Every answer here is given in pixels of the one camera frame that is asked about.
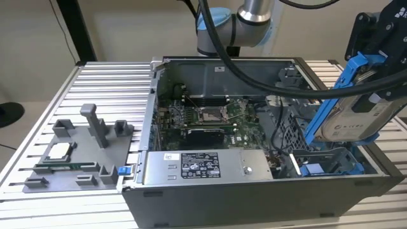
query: slotted aluminum surface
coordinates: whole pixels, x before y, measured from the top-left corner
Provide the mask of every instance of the slotted aluminum surface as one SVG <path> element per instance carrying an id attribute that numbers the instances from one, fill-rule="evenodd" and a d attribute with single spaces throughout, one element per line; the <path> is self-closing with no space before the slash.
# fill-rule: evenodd
<path id="1" fill-rule="evenodd" d="M 342 67 L 329 61 L 309 61 L 307 64 L 331 87 L 341 75 Z M 2 229 L 136 228 L 124 199 L 115 190 L 24 194 L 22 182 L 31 175 L 27 169 L 38 163 L 46 144 L 51 141 L 55 120 L 71 118 L 76 125 L 86 124 L 83 117 L 78 115 L 83 103 L 96 103 L 98 115 L 108 123 L 116 119 L 127 119 L 135 125 L 127 159 L 128 164 L 135 163 L 149 89 L 150 63 L 95 62 L 74 71 L 72 78 L 67 80 L 60 91 L 60 98 L 55 98 L 48 111 L 44 112 L 43 123 L 34 127 L 32 137 L 27 138 L 19 147 L 12 158 L 15 163 L 10 163 L 0 174 L 7 175 L 0 187 Z M 402 173 L 407 175 L 407 127 L 399 118 L 395 118 L 381 131 L 377 144 Z M 382 197 L 365 199 L 341 218 L 218 228 L 385 229 L 406 226 L 407 180 Z"/>

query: black stool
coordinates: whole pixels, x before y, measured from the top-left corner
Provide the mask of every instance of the black stool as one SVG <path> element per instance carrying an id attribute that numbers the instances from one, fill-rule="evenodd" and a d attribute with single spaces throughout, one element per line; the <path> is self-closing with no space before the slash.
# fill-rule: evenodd
<path id="1" fill-rule="evenodd" d="M 0 128 L 15 123 L 24 114 L 24 107 L 19 103 L 0 104 Z"/>

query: beige wall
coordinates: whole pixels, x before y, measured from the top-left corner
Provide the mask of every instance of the beige wall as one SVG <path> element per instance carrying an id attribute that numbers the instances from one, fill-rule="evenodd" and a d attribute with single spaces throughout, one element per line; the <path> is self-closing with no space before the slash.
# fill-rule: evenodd
<path id="1" fill-rule="evenodd" d="M 361 11 L 379 10 L 389 1 L 341 0 L 322 10 L 285 6 L 274 42 L 263 53 L 343 60 L 355 15 Z M 99 60 L 150 61 L 153 56 L 197 54 L 194 19 L 181 1 L 79 2 Z M 233 10 L 242 3 L 243 0 L 210 1 L 211 7 L 223 6 Z M 68 42 L 76 55 L 70 38 Z M 262 55 L 262 47 L 245 48 L 242 55 Z M 74 60 L 48 0 L 2 0 L 3 97 L 19 102 L 51 100 L 72 68 Z"/>
<path id="2" fill-rule="evenodd" d="M 59 14 L 56 1 L 52 2 Z M 197 55 L 194 18 L 183 2 L 79 3 L 100 61 L 150 61 L 153 56 Z M 243 0 L 210 3 L 213 7 L 237 10 Z M 75 52 L 70 37 L 68 42 Z M 261 48 L 243 49 L 243 55 L 261 53 Z M 74 68 L 74 60 L 48 0 L 0 1 L 0 60 L 2 93 L 19 102 L 51 100 Z"/>
<path id="3" fill-rule="evenodd" d="M 2 94 L 19 102 L 51 100 L 74 65 L 48 0 L 2 0 Z"/>
<path id="4" fill-rule="evenodd" d="M 297 2 L 310 4 L 313 1 Z M 341 0 L 321 10 L 283 6 L 271 55 L 299 56 L 306 60 L 337 59 L 346 64 L 343 56 L 358 13 L 381 11 L 390 2 L 391 0 Z"/>

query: power supply label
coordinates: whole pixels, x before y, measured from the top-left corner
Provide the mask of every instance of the power supply label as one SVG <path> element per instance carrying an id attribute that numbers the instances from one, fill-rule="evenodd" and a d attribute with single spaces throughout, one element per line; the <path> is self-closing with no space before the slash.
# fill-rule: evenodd
<path id="1" fill-rule="evenodd" d="M 181 176 L 189 178 L 221 178 L 218 153 L 187 153 L 181 157 Z"/>

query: wire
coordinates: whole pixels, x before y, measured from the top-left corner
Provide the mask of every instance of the wire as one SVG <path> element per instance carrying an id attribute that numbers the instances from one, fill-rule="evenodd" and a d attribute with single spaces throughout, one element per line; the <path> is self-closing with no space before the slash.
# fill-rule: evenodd
<path id="1" fill-rule="evenodd" d="M 283 100 L 281 98 L 281 112 L 279 112 L 278 122 L 275 124 L 275 129 L 274 129 L 274 132 L 273 132 L 273 135 L 271 135 L 271 146 L 279 152 L 279 154 L 283 154 L 283 155 L 289 156 L 289 153 L 286 153 L 274 143 L 275 135 L 277 135 L 277 133 L 281 129 L 281 125 L 282 125 L 283 113 L 285 113 L 285 106 L 283 106 Z"/>
<path id="2" fill-rule="evenodd" d="M 305 117 L 302 117 L 302 116 L 299 116 L 299 115 L 294 115 L 293 117 L 294 117 L 294 118 L 298 118 L 298 119 L 302 119 L 302 120 L 305 120 L 305 121 L 309 121 L 309 122 L 313 121 L 313 119 L 305 118 Z"/>
<path id="3" fill-rule="evenodd" d="M 258 110 L 259 108 L 265 107 L 267 105 L 266 102 L 258 103 L 254 105 L 254 110 Z"/>
<path id="4" fill-rule="evenodd" d="M 54 12 L 54 15 L 55 15 L 55 18 L 56 18 L 56 21 L 58 21 L 59 28 L 62 29 L 63 34 L 64 34 L 66 44 L 67 44 L 67 47 L 68 47 L 68 50 L 70 50 L 70 53 L 71 53 L 71 56 L 72 56 L 72 59 L 74 59 L 74 63 L 76 64 L 76 59 L 75 59 L 75 56 L 74 56 L 74 53 L 72 53 L 72 50 L 71 50 L 71 47 L 70 47 L 70 43 L 68 43 L 67 33 L 64 31 L 62 22 L 59 21 L 59 18 L 58 18 L 56 12 L 55 12 L 55 8 L 54 8 L 54 4 L 52 4 L 51 0 L 48 0 L 48 1 L 50 1 L 50 4 L 51 4 L 51 8 L 52 8 L 52 12 Z"/>
<path id="5" fill-rule="evenodd" d="M 3 145 L 0 144 L 2 147 L 6 147 L 6 148 L 10 148 L 10 149 L 14 149 L 14 150 L 18 150 L 16 148 L 11 147 L 11 146 L 7 146 L 7 145 Z"/>
<path id="6" fill-rule="evenodd" d="M 195 8 L 194 8 L 191 0 L 181 0 L 181 1 L 183 1 L 186 3 L 186 5 L 189 6 L 189 9 L 190 9 L 190 11 L 193 13 L 194 18 L 197 19 L 197 11 L 195 11 Z"/>
<path id="7" fill-rule="evenodd" d="M 214 20 L 210 13 L 209 8 L 209 2 L 207 0 L 199 0 L 199 3 L 202 5 L 202 13 L 203 13 L 203 20 L 207 26 L 209 35 L 214 44 L 214 47 L 217 49 L 217 52 L 219 54 L 221 59 L 225 62 L 225 65 L 230 69 L 230 71 L 235 74 L 235 76 L 246 82 L 250 86 L 263 90 L 269 91 L 271 94 L 283 96 L 283 97 L 291 97 L 291 98 L 299 98 L 299 99 L 335 99 L 335 98 L 343 98 L 350 97 L 355 95 L 362 95 L 367 93 L 373 93 L 381 90 L 385 90 L 387 88 L 394 87 L 395 85 L 403 83 L 407 81 L 407 69 L 403 71 L 395 73 L 394 75 L 387 76 L 386 78 L 382 78 L 379 80 L 375 80 L 373 82 L 355 85 L 353 87 L 339 88 L 339 89 L 331 89 L 331 90 L 293 90 L 286 88 L 279 88 L 271 85 L 267 85 L 257 80 L 254 80 L 250 76 L 246 75 L 246 73 L 238 68 L 235 63 L 233 62 L 225 47 L 222 45 Z"/>
<path id="8" fill-rule="evenodd" d="M 198 3 L 197 7 L 197 18 L 195 18 L 195 32 L 198 34 L 198 20 L 199 20 L 199 15 L 202 14 L 202 5 Z"/>
<path id="9" fill-rule="evenodd" d="M 279 0 L 279 1 L 285 4 L 287 4 L 289 6 L 293 6 L 295 8 L 303 9 L 303 10 L 318 10 L 318 9 L 322 9 L 322 8 L 333 5 L 334 3 L 339 2 L 339 0 L 330 0 L 318 5 L 303 5 L 303 4 L 295 3 L 290 0 Z"/>

